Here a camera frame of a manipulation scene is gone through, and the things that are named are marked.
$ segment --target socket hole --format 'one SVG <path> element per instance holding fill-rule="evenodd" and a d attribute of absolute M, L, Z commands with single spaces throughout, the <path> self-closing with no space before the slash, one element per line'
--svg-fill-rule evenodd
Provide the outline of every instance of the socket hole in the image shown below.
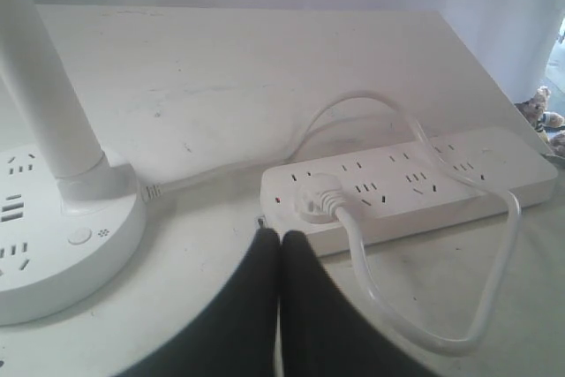
<path fill-rule="evenodd" d="M 20 209 L 21 207 L 24 207 L 24 202 L 14 203 L 13 205 L 6 205 L 5 207 L 2 207 L 2 212 L 13 211 L 14 209 Z"/>
<path fill-rule="evenodd" d="M 7 221 L 12 221 L 12 220 L 18 220 L 19 218 L 23 218 L 24 213 L 23 212 L 18 212 L 17 214 L 12 214 L 12 215 L 7 215 L 7 216 L 3 216 L 0 219 L 0 222 L 7 222 Z"/>
<path fill-rule="evenodd" d="M 29 264 L 29 260 L 24 260 L 23 264 L 19 266 L 19 270 L 23 271 L 27 267 L 27 264 Z"/>

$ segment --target desk lamp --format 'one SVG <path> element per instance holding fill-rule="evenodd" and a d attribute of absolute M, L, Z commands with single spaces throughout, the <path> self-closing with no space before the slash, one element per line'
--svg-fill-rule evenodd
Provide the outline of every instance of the desk lamp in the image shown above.
<path fill-rule="evenodd" d="M 35 146 L 0 153 L 0 325 L 63 310 L 128 261 L 145 204 L 102 149 L 33 0 L 0 0 L 0 77 Z"/>

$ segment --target round power socket base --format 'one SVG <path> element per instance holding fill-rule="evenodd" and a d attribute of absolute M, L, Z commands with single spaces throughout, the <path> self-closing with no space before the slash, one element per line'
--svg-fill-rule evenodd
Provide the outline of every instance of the round power socket base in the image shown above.
<path fill-rule="evenodd" d="M 135 252 L 146 224 L 133 167 L 104 149 L 124 185 L 93 212 L 64 214 L 37 147 L 0 154 L 0 325 L 50 315 L 110 280 Z"/>

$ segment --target table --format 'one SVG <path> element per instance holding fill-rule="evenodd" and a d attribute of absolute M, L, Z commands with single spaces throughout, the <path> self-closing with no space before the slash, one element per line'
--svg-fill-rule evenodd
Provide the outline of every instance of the table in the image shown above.
<path fill-rule="evenodd" d="M 332 12 L 41 6 L 41 15 L 102 144 L 147 182 L 279 151 L 341 92 L 391 94 L 430 135 L 501 125 L 546 146 L 435 12 Z M 31 142 L 0 87 L 0 149 Z M 334 108 L 298 159 L 410 139 L 385 107 Z M 262 170 L 218 178 L 149 205 L 126 268 L 61 313 L 0 328 L 3 375 L 101 376 L 156 349 L 198 314 L 241 260 L 260 215 Z M 565 373 L 565 238 L 554 200 L 525 214 L 523 235 L 483 346 L 441 358 L 406 343 L 363 298 L 347 255 L 324 260 L 354 305 L 445 376 Z M 456 336 L 474 311 L 502 218 L 371 249 L 391 303 Z"/>

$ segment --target power strip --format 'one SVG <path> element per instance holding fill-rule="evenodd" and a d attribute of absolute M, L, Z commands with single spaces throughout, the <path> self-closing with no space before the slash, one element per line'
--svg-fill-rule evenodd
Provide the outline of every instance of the power strip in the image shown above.
<path fill-rule="evenodd" d="M 493 127 L 431 139 L 455 170 L 511 190 L 523 207 L 549 200 L 557 170 L 514 133 Z M 314 251 L 349 249 L 339 222 L 311 224 L 300 218 L 295 198 L 316 173 L 337 176 L 358 216 L 365 243 L 379 243 L 506 211 L 497 197 L 444 176 L 419 142 L 292 163 L 265 171 L 260 202 L 267 224 L 284 234 L 301 230 Z"/>

